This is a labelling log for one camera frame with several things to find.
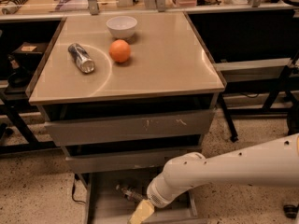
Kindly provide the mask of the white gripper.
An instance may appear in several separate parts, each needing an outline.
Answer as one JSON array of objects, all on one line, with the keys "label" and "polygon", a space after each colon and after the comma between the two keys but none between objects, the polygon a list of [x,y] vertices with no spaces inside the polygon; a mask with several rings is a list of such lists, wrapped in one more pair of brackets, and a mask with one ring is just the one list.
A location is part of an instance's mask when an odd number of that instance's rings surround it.
[{"label": "white gripper", "polygon": [[139,203],[127,224],[141,224],[154,213],[154,206],[165,208],[180,194],[180,189],[169,186],[162,174],[157,175],[151,180],[147,188],[147,197],[149,200],[142,200]]}]

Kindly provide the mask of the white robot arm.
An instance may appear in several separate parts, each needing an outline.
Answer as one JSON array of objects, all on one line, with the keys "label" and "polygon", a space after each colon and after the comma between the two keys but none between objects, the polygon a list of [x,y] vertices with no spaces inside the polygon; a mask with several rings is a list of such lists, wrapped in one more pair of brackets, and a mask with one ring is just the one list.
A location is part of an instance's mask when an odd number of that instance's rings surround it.
[{"label": "white robot arm", "polygon": [[141,224],[156,207],[205,184],[299,187],[299,135],[293,134],[212,158],[198,152],[169,160],[149,183],[128,224]]}]

